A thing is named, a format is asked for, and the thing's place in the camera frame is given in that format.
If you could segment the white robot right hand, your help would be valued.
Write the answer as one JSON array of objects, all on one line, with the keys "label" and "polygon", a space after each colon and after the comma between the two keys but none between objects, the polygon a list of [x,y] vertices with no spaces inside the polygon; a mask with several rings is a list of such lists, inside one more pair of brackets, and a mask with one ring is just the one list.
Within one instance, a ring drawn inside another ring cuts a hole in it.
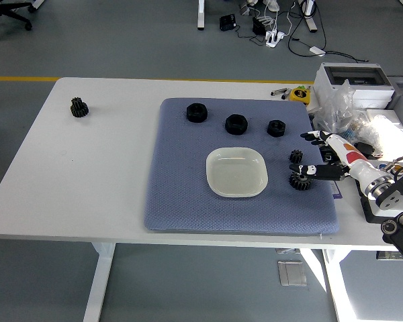
[{"label": "white robot right hand", "polygon": [[337,165],[297,165],[289,169],[295,173],[318,180],[342,180],[350,176],[363,186],[365,195],[369,196],[374,190],[387,184],[392,184],[392,177],[374,168],[368,159],[347,140],[337,134],[326,131],[309,131],[301,135],[313,145],[328,146],[339,157]]}]

